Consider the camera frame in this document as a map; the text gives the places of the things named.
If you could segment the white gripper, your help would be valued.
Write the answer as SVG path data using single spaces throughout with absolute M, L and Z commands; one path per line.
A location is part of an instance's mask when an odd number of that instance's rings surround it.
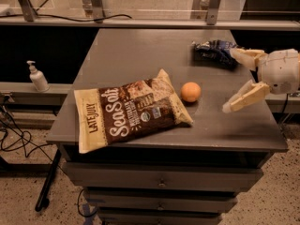
M 260 82 L 249 80 L 222 106 L 224 113 L 237 112 L 255 104 L 270 93 L 289 94 L 299 88 L 299 60 L 295 49 L 274 51 L 230 49 L 231 57 L 239 64 L 255 71 L 258 67 Z

